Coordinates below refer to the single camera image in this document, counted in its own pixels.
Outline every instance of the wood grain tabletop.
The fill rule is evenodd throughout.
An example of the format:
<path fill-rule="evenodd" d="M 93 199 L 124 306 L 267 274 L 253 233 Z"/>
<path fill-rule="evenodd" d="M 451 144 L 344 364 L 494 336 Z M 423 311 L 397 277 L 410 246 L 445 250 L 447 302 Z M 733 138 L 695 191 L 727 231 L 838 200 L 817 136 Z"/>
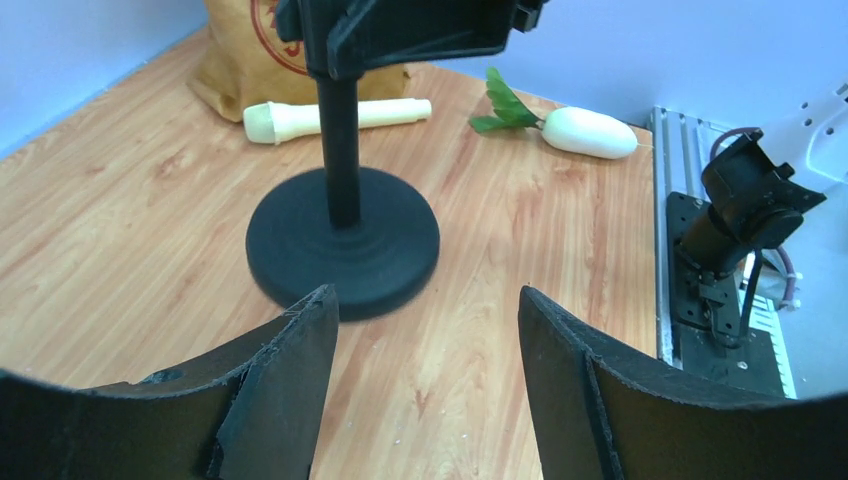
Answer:
<path fill-rule="evenodd" d="M 320 138 L 249 143 L 185 85 L 205 47 L 189 38 L 0 162 L 3 368 L 136 382 L 279 313 L 245 231 L 268 191 L 321 165 Z M 490 112 L 482 81 L 410 72 L 432 118 L 363 131 L 361 163 L 428 199 L 441 258 L 412 302 L 341 327 L 313 478 L 541 478 L 519 289 L 656 354 L 652 151 L 603 161 L 537 131 L 480 136 L 467 120 Z"/>

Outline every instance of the white device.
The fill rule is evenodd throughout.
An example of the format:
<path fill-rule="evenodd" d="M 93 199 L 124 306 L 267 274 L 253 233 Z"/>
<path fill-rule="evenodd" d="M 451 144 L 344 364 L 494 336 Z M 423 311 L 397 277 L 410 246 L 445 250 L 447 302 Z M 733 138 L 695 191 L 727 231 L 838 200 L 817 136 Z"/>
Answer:
<path fill-rule="evenodd" d="M 424 120 L 432 114 L 429 100 L 401 98 L 359 102 L 359 128 Z M 251 142 L 279 145 L 304 135 L 321 133 L 318 105 L 266 102 L 247 107 L 244 129 Z"/>
<path fill-rule="evenodd" d="M 848 78 L 761 130 L 757 143 L 775 165 L 795 169 L 792 183 L 819 193 L 848 184 Z"/>

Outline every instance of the white wall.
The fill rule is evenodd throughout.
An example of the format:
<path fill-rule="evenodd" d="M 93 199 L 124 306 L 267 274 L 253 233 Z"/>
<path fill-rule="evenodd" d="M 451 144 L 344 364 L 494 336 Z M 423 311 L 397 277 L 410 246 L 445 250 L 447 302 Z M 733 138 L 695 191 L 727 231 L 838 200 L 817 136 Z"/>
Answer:
<path fill-rule="evenodd" d="M 0 159 L 206 21 L 202 0 L 7 0 Z"/>
<path fill-rule="evenodd" d="M 728 126 L 848 75 L 846 0 L 550 0 L 494 58 L 443 66 L 643 124 L 662 105 Z"/>

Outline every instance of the white daikon radish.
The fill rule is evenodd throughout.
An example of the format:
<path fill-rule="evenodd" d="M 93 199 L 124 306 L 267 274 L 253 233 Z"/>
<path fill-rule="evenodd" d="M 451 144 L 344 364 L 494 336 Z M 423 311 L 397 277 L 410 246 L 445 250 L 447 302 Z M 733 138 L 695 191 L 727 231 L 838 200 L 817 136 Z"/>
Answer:
<path fill-rule="evenodd" d="M 639 142 L 627 124 L 602 113 L 563 107 L 545 117 L 542 138 L 552 147 L 598 158 L 624 158 Z"/>
<path fill-rule="evenodd" d="M 412 123 L 430 118 L 429 100 L 401 98 L 359 102 L 359 128 Z M 251 142 L 278 145 L 293 138 L 321 133 L 318 105 L 267 102 L 247 107 L 244 130 Z"/>
<path fill-rule="evenodd" d="M 510 90 L 494 68 L 486 72 L 487 95 L 496 116 L 474 117 L 471 126 L 479 132 L 507 128 L 538 128 L 542 138 L 560 150 L 598 158 L 624 158 L 639 143 L 625 123 L 609 115 L 578 107 L 563 107 L 538 117 Z"/>

